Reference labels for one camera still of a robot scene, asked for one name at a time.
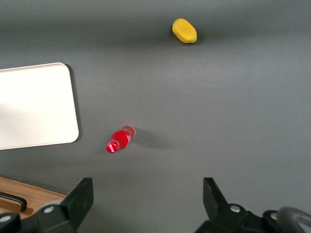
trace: gray table surface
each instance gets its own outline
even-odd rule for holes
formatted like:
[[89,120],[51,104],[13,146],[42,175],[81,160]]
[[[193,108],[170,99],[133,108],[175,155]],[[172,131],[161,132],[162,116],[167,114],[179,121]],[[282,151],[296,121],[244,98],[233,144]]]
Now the gray table surface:
[[[0,68],[69,65],[80,127],[75,143],[0,151],[0,175],[63,193],[92,177],[79,232],[192,233],[204,177],[259,216],[311,212],[310,1],[0,5]],[[196,44],[172,34],[180,17]],[[136,138],[108,154],[126,124]]]

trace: wooden tray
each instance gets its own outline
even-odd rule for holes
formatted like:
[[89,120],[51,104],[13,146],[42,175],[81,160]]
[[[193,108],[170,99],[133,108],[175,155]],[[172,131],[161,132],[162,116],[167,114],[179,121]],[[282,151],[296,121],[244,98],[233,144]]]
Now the wooden tray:
[[21,212],[20,204],[0,198],[0,214],[4,212],[17,212],[20,214],[21,219],[36,213],[47,202],[63,200],[66,197],[65,194],[56,193],[48,189],[13,181],[4,177],[0,177],[0,191],[26,199],[27,209]]

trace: metal bolt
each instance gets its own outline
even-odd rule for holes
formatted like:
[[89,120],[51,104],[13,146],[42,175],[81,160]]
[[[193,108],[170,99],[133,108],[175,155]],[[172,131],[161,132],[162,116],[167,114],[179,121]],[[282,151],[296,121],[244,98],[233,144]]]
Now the metal bolt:
[[48,214],[48,213],[52,212],[53,210],[54,210],[54,206],[50,206],[50,207],[44,209],[43,212],[44,212],[45,214]]
[[10,219],[11,219],[11,216],[7,215],[7,216],[0,218],[0,222],[6,222],[6,221],[9,221]]
[[277,220],[277,213],[276,212],[271,213],[270,217],[274,220]]
[[234,213],[239,213],[241,212],[241,209],[237,205],[231,205],[230,210]]

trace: yellow object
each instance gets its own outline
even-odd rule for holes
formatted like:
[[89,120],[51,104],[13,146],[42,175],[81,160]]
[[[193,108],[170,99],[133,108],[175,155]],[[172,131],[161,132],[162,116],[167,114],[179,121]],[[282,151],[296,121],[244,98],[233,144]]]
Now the yellow object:
[[197,40],[195,28],[183,18],[175,20],[172,30],[177,38],[184,43],[194,43]]

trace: plastic bottle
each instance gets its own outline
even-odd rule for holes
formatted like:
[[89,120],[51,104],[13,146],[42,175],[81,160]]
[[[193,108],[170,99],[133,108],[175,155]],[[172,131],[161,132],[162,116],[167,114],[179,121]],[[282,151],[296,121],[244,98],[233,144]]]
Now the plastic bottle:
[[132,126],[126,125],[116,131],[110,138],[106,149],[109,153],[115,153],[118,150],[124,149],[130,144],[135,136],[135,129]]

